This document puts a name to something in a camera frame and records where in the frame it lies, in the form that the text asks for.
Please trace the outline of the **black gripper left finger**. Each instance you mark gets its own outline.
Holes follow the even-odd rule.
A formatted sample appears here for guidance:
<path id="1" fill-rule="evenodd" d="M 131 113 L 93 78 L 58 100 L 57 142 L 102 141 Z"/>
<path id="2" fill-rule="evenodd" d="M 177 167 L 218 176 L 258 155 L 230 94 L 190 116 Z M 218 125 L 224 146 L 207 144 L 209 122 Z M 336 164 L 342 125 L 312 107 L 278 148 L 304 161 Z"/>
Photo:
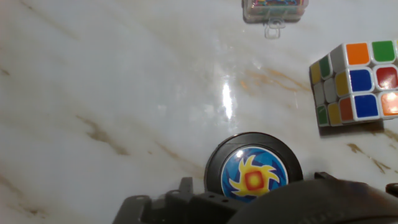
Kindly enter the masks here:
<path id="1" fill-rule="evenodd" d="M 177 190 L 156 200 L 148 195 L 128 197 L 113 224 L 212 224 L 227 223 L 245 202 L 212 192 L 193 193 L 193 179 L 184 177 Z"/>

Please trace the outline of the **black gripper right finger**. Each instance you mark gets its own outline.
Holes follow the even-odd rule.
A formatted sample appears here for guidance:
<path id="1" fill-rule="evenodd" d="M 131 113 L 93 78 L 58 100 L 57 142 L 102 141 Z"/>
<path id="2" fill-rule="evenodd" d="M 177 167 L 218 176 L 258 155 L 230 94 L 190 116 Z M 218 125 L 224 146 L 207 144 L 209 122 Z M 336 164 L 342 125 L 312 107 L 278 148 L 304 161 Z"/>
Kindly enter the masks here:
<path id="1" fill-rule="evenodd" d="M 315 172 L 314 179 L 333 179 L 337 180 L 336 177 L 330 175 L 327 172 Z M 397 183 L 390 183 L 385 186 L 385 191 L 387 194 L 397 197 Z"/>

